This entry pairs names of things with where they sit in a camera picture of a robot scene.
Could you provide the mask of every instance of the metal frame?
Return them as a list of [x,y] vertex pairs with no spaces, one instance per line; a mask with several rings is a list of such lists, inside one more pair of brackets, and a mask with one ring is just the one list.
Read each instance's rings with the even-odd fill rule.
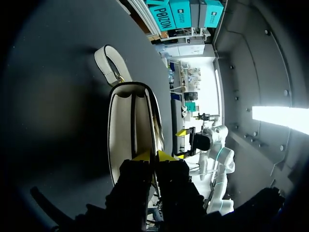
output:
[[154,35],[161,35],[159,26],[155,22],[153,15],[151,14],[147,4],[143,0],[127,0],[134,10],[139,14],[143,22],[146,24],[147,28],[150,31],[150,34],[147,34],[148,37]]

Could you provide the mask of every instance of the handbag strap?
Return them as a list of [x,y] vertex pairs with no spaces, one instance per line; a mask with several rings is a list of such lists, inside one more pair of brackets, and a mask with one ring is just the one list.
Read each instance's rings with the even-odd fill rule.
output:
[[[117,74],[110,66],[108,59],[114,64],[119,74]],[[122,82],[132,81],[126,62],[119,52],[110,45],[105,45],[95,52],[95,61],[98,68],[104,74],[107,82],[111,86],[115,86]]]

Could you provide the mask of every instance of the teal storage box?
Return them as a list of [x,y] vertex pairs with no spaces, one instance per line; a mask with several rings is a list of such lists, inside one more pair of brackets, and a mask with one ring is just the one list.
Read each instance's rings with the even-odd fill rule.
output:
[[148,5],[167,5],[169,0],[146,0]]
[[191,27],[190,0],[169,0],[176,28]]
[[149,10],[161,31],[172,30],[176,28],[169,4],[150,6]]
[[205,0],[205,2],[207,7],[205,27],[216,28],[223,11],[223,5],[217,0]]

